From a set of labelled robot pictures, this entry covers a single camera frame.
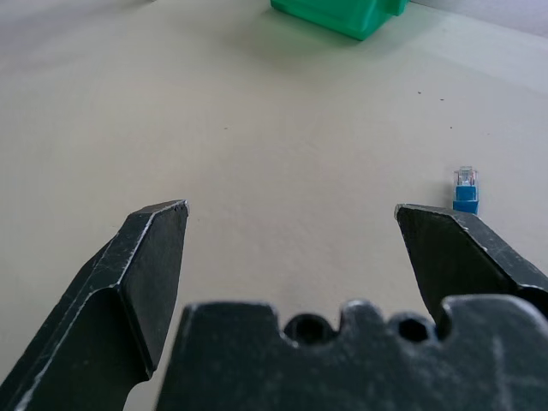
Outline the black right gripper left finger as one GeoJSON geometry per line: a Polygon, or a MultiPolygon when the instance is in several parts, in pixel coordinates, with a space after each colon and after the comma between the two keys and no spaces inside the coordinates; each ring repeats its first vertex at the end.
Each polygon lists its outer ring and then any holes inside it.
{"type": "Polygon", "coordinates": [[[158,368],[187,219],[184,200],[128,215],[0,384],[0,411],[123,411],[130,391],[158,368]]]}

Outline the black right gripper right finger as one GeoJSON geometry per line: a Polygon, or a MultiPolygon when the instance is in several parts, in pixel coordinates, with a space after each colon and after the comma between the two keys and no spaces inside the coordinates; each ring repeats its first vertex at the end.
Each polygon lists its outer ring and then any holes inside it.
{"type": "Polygon", "coordinates": [[[400,204],[398,223],[420,295],[435,319],[453,295],[511,295],[548,319],[548,276],[472,213],[400,204]]]}

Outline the green plastic box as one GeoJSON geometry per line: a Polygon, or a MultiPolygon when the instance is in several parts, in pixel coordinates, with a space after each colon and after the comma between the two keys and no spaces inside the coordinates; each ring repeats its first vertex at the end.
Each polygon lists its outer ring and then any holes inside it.
{"type": "Polygon", "coordinates": [[[390,18],[401,15],[409,0],[270,0],[272,8],[362,41],[390,18]]]}

